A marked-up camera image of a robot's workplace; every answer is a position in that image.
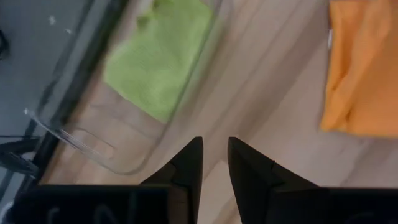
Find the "wooden floor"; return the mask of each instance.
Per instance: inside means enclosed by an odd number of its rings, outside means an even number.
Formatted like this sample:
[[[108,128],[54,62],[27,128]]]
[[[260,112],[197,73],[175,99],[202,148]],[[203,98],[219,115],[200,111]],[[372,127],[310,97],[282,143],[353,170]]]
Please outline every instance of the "wooden floor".
[[[318,185],[397,187],[398,140],[324,133],[318,128],[328,70],[327,1],[234,0],[231,15],[201,92],[185,107],[190,111],[185,125],[178,119],[172,124],[144,169],[116,175],[59,145],[43,183],[137,184],[200,135],[205,140],[198,218],[202,224],[240,223],[226,163],[228,136],[238,136]],[[97,73],[74,118],[91,116],[86,125],[103,128],[102,135],[113,134],[121,149],[140,146],[114,152],[94,142],[109,158],[120,153],[121,168],[132,167],[142,159],[143,149],[157,144],[164,124],[126,104],[102,83],[100,68]],[[135,133],[115,122],[101,124],[99,115],[90,114],[110,101],[116,104],[108,108],[129,119]]]

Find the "orange towel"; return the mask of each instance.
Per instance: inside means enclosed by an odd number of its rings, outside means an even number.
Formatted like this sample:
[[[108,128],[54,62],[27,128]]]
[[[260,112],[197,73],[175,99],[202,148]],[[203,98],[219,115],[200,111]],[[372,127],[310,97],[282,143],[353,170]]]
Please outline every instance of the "orange towel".
[[[330,18],[321,128],[398,137],[398,1],[330,1]]]

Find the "green towel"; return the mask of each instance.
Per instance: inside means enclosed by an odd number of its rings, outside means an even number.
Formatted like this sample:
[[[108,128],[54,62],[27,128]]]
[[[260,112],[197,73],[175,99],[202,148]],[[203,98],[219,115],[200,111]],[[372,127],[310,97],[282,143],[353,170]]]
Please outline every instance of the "green towel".
[[[211,10],[200,0],[155,0],[132,37],[106,61],[104,79],[122,97],[165,123],[208,33]]]

